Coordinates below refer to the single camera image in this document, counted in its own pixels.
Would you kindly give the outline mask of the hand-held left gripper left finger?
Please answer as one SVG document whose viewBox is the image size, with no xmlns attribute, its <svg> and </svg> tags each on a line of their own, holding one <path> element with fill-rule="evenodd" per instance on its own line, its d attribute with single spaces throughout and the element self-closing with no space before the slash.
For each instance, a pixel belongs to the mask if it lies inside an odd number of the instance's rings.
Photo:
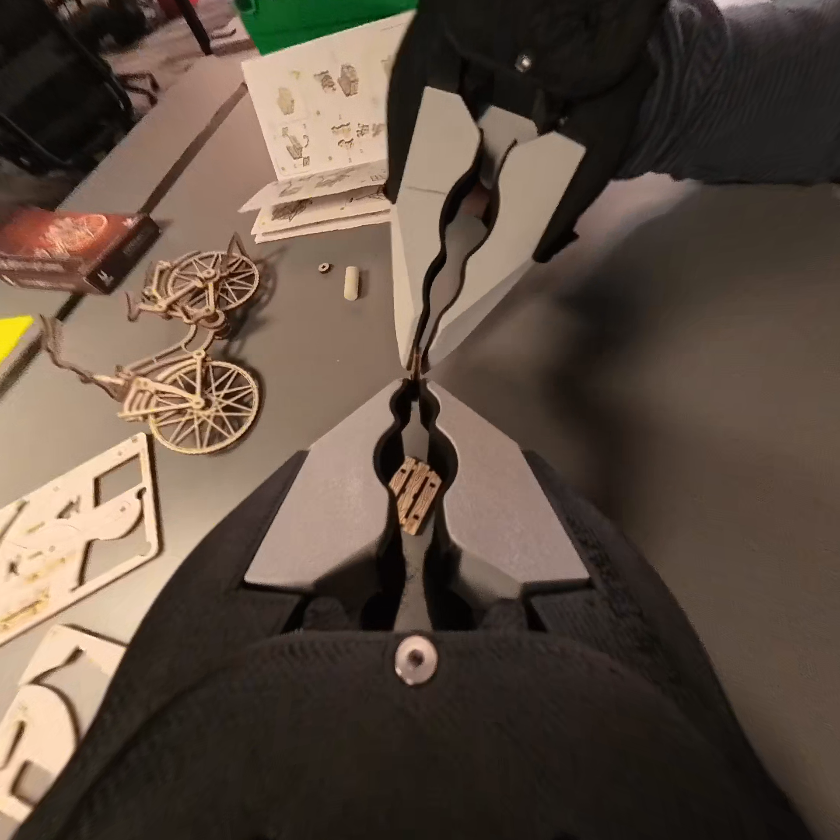
<svg viewBox="0 0 840 840">
<path fill-rule="evenodd" d="M 415 381 L 394 381 L 309 447 L 247 585 L 331 597 L 362 627 L 394 626 L 406 561 L 389 483 L 404 461 L 416 398 Z"/>
</svg>

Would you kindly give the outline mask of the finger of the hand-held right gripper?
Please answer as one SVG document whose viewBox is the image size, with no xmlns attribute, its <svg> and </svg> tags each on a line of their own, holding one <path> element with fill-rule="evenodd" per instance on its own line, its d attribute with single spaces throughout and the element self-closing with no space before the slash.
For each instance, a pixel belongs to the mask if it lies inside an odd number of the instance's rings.
<svg viewBox="0 0 840 840">
<path fill-rule="evenodd" d="M 457 291 L 434 320 L 421 371 L 465 342 L 535 265 L 543 234 L 585 153 L 581 143 L 557 132 L 510 147 L 492 194 L 495 218 L 464 258 Z"/>
<path fill-rule="evenodd" d="M 428 342 L 429 289 L 446 261 L 446 216 L 468 191 L 480 146 L 481 131 L 459 94 L 425 87 L 392 206 L 394 328 L 406 371 Z"/>
</svg>

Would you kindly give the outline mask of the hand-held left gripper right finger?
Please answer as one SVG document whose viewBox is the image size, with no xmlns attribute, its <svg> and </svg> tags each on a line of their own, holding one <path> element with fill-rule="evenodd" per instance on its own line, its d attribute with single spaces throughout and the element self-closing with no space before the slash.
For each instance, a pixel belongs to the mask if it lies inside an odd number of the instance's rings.
<svg viewBox="0 0 840 840">
<path fill-rule="evenodd" d="M 475 627 L 502 602 L 587 587 L 590 572 L 520 446 L 431 380 L 419 409 L 440 478 L 423 567 L 432 627 Z"/>
</svg>

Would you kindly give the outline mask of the person's right forearm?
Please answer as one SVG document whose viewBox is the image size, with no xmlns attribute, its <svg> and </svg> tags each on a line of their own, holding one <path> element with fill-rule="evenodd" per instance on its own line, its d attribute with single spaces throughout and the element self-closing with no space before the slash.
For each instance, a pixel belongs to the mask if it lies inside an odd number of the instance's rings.
<svg viewBox="0 0 840 840">
<path fill-rule="evenodd" d="M 839 2 L 669 2 L 657 76 L 614 175 L 706 184 L 839 180 Z"/>
</svg>

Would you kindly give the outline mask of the wooden bicycle model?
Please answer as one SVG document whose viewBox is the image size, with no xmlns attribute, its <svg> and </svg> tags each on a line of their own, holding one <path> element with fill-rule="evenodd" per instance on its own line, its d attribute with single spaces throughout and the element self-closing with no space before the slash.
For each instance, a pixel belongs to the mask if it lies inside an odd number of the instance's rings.
<svg viewBox="0 0 840 840">
<path fill-rule="evenodd" d="M 120 404 L 121 419 L 146 424 L 162 446 L 181 455 L 218 454 L 250 432 L 261 393 L 253 374 L 211 349 L 228 336 L 230 315 L 251 301 L 260 280 L 257 263 L 233 233 L 225 249 L 157 261 L 141 293 L 126 293 L 130 322 L 148 314 L 186 326 L 174 344 L 97 374 L 62 357 L 60 321 L 41 316 L 41 348 L 55 367 L 108 393 Z"/>
</svg>

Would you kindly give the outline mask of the laser-cut wooden parts sheet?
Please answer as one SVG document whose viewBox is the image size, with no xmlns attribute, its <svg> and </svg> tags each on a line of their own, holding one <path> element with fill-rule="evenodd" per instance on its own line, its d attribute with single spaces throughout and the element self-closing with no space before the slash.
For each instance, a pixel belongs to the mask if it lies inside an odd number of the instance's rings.
<svg viewBox="0 0 840 840">
<path fill-rule="evenodd" d="M 2 836 L 19 826 L 81 745 L 125 645 L 54 625 L 17 682 L 1 722 Z"/>
<path fill-rule="evenodd" d="M 147 434 L 136 434 L 2 507 L 1 645 L 161 551 Z"/>
</svg>

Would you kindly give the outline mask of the slotted wooden plank part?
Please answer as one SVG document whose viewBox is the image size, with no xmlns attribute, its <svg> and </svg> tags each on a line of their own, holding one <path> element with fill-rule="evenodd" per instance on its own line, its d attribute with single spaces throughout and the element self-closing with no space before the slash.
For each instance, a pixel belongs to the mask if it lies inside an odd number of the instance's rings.
<svg viewBox="0 0 840 840">
<path fill-rule="evenodd" d="M 441 477 L 429 464 L 412 456 L 404 458 L 388 487 L 396 500 L 400 527 L 406 534 L 420 533 L 441 486 Z"/>
</svg>

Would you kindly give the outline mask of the instruction booklet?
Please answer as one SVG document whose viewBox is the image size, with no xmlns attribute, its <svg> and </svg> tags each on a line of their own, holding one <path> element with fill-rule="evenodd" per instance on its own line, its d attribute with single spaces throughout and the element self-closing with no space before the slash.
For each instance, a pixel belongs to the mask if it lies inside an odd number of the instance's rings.
<svg viewBox="0 0 840 840">
<path fill-rule="evenodd" d="M 406 11 L 244 62 L 275 170 L 239 212 L 259 244 L 386 223 L 385 105 Z"/>
</svg>

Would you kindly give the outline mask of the large green storage bin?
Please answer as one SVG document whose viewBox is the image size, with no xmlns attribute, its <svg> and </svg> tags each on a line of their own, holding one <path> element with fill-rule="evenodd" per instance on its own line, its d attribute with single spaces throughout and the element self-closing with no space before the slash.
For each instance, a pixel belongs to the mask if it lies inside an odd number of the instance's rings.
<svg viewBox="0 0 840 840">
<path fill-rule="evenodd" d="M 417 1 L 233 1 L 261 56 L 414 10 Z"/>
</svg>

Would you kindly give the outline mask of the dark table leg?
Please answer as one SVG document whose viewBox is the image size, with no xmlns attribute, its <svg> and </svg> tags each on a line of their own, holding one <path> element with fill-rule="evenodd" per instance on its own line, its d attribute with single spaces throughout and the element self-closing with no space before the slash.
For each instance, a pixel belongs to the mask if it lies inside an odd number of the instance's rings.
<svg viewBox="0 0 840 840">
<path fill-rule="evenodd" d="M 158 4 L 167 20 L 181 19 L 186 23 L 205 56 L 211 56 L 214 53 L 209 34 L 197 14 L 196 2 L 158 1 Z"/>
</svg>

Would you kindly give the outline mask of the yellow paper note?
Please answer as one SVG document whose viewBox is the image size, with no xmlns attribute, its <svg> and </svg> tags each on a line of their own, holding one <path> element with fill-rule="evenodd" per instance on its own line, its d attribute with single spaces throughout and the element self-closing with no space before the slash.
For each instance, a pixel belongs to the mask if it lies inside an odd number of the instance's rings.
<svg viewBox="0 0 840 840">
<path fill-rule="evenodd" d="M 31 316 L 1 318 L 1 364 L 11 357 L 34 322 Z"/>
</svg>

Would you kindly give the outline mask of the dark cardboard box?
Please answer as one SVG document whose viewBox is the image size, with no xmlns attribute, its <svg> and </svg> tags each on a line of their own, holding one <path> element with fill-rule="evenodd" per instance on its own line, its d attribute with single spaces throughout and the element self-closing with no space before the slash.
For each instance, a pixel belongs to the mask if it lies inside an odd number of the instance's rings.
<svg viewBox="0 0 840 840">
<path fill-rule="evenodd" d="M 19 206 L 2 214 L 1 279 L 15 288 L 109 295 L 160 234 L 147 214 Z"/>
</svg>

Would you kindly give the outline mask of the black mesh office chair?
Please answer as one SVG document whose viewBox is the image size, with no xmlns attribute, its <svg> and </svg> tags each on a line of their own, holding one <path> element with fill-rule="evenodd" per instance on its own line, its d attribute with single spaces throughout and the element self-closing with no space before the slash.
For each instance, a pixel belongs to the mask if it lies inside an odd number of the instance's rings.
<svg viewBox="0 0 840 840">
<path fill-rule="evenodd" d="M 56 207 L 161 93 L 105 48 L 150 32 L 144 2 L 1 2 L 2 204 Z"/>
</svg>

